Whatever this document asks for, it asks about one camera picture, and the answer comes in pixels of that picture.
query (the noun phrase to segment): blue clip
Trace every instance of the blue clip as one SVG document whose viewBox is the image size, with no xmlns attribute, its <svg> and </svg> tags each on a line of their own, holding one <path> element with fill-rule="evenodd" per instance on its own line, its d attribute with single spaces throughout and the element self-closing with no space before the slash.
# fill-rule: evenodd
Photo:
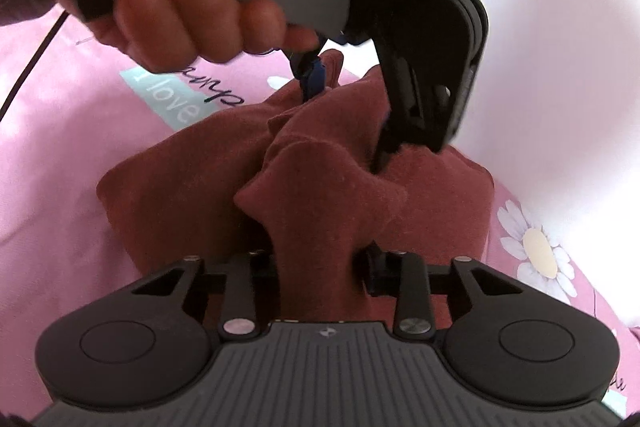
<svg viewBox="0 0 640 427">
<path fill-rule="evenodd" d="M 303 102 L 308 102 L 313 97 L 321 94 L 326 85 L 326 71 L 324 64 L 317 57 L 300 77 L 300 89 Z"/>
</svg>

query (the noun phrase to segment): pink bedsheet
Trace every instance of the pink bedsheet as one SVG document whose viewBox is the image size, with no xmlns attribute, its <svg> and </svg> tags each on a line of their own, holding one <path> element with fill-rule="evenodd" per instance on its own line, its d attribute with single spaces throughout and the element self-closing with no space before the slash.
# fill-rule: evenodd
<svg viewBox="0 0 640 427">
<path fill-rule="evenodd" d="M 0 100 L 59 13 L 0 28 Z M 95 196 L 101 176 L 190 118 L 263 100 L 289 77 L 282 54 L 244 56 L 228 66 L 198 63 L 188 76 L 156 77 L 92 41 L 77 21 L 65 23 L 0 123 L 1 411 L 30 418 L 49 403 L 33 363 L 46 326 L 138 276 Z M 343 71 L 341 82 L 354 79 Z M 512 227 L 513 219 L 521 225 L 524 219 L 517 199 L 497 184 L 494 207 L 485 262 L 512 277 L 524 274 L 525 282 L 588 313 L 595 310 L 616 330 L 623 353 L 610 406 L 620 415 L 640 409 L 640 331 L 617 320 L 564 253 L 555 251 L 573 276 L 570 285 L 521 268 L 529 261 Z"/>
</svg>

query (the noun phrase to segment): crumpled fabric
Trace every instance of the crumpled fabric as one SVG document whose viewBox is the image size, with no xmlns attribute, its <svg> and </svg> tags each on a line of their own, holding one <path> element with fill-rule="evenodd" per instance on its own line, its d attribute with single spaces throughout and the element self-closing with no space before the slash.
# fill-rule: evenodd
<svg viewBox="0 0 640 427">
<path fill-rule="evenodd" d="M 428 264 L 480 259 L 491 175 L 449 147 L 404 146 L 369 172 L 388 101 L 379 67 L 338 86 L 342 54 L 322 54 L 327 88 L 302 103 L 292 81 L 265 102 L 215 113 L 111 169 L 97 187 L 108 219 L 147 274 L 186 255 L 219 261 L 273 248 L 273 317 L 392 323 L 394 299 L 371 298 L 354 254 L 376 241 Z M 436 325 L 450 318 L 436 300 Z"/>
</svg>

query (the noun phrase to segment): white wall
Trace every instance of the white wall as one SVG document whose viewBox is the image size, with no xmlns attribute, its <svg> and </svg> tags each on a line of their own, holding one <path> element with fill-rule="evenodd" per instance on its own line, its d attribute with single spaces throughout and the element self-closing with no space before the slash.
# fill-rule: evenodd
<svg viewBox="0 0 640 427">
<path fill-rule="evenodd" d="M 640 325 L 640 0 L 482 1 L 490 39 L 456 145 Z M 377 63 L 370 43 L 343 50 L 355 74 Z"/>
</svg>

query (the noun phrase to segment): metal screw head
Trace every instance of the metal screw head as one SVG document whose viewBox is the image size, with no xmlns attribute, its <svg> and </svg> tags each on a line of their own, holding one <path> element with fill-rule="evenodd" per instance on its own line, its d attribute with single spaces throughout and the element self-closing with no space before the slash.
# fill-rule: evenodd
<svg viewBox="0 0 640 427">
<path fill-rule="evenodd" d="M 409 335 L 421 335 L 431 330 L 431 323 L 415 317 L 400 322 L 400 330 Z"/>
<path fill-rule="evenodd" d="M 249 319 L 231 319 L 222 328 L 230 335 L 248 335 L 255 330 L 255 324 Z"/>
</svg>

